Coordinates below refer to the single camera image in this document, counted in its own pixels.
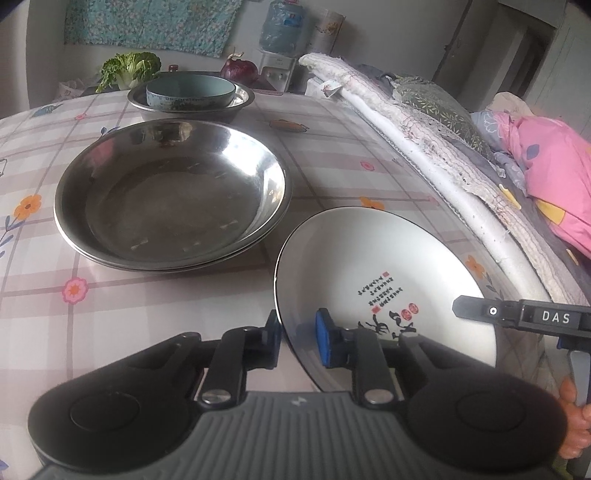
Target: tablecloth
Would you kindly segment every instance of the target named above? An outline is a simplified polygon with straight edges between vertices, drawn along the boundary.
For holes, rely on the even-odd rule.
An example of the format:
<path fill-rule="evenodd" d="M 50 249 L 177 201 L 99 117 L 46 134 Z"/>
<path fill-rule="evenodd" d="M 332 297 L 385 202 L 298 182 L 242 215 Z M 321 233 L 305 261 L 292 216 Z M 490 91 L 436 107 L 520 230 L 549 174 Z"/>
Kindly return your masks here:
<path fill-rule="evenodd" d="M 273 271 L 283 242 L 322 210 L 362 205 L 401 215 L 443 241 L 485 295 L 517 295 L 466 225 L 353 110 L 262 92 L 232 126 L 279 155 L 294 181 L 288 212 L 264 242 L 183 274 L 95 264 L 56 228 L 56 185 L 101 135 L 140 121 L 126 92 L 0 120 L 0 460 L 8 465 L 0 479 L 25 479 L 40 467 L 27 414 L 51 387 L 181 332 L 214 339 L 233 327 L 263 325 L 274 308 Z M 539 352 L 536 335 L 498 332 L 498 365 L 505 371 L 535 381 Z M 305 391 L 314 385 L 283 345 L 278 368 L 251 372 L 247 388 Z"/>

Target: pink blanket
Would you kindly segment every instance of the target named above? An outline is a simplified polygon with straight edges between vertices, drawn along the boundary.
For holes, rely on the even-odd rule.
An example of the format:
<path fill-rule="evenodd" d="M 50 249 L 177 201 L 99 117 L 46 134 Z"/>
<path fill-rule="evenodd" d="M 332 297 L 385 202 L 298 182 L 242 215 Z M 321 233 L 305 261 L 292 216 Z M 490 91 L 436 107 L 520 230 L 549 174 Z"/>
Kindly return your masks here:
<path fill-rule="evenodd" d="M 494 112 L 506 150 L 525 170 L 550 228 L 591 258 L 591 144 L 564 122 Z"/>

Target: hand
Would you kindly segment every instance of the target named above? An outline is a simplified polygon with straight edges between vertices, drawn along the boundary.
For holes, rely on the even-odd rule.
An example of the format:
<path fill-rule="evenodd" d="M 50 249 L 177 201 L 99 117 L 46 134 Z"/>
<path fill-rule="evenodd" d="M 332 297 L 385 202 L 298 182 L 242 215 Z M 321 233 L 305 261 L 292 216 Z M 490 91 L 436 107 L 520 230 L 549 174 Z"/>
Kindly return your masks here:
<path fill-rule="evenodd" d="M 558 454 L 565 460 L 570 460 L 579 457 L 583 449 L 591 445 L 591 404 L 582 408 L 574 404 L 577 388 L 570 377 L 564 379 L 558 393 L 558 401 L 568 421 L 566 438 Z"/>

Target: plastic bag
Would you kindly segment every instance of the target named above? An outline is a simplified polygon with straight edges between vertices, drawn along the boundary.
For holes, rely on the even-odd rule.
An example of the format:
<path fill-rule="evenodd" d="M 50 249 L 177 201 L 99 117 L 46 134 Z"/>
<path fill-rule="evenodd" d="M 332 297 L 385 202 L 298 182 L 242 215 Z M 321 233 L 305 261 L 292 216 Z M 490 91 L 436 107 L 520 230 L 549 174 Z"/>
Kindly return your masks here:
<path fill-rule="evenodd" d="M 100 80 L 99 75 L 87 78 L 85 80 L 68 80 L 67 82 L 59 82 L 57 84 L 57 93 L 54 102 L 62 102 L 71 98 L 82 96 L 88 87 L 97 85 Z"/>

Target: light blue bowl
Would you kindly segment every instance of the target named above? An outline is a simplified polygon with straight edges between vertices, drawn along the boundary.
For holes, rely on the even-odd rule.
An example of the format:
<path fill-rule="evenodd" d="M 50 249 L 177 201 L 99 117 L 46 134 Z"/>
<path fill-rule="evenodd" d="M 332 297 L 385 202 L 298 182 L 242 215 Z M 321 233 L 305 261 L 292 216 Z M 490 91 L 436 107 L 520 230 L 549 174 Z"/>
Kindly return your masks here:
<path fill-rule="evenodd" d="M 236 85 L 219 77 L 177 72 L 146 84 L 148 105 L 158 110 L 224 108 L 234 99 Z"/>

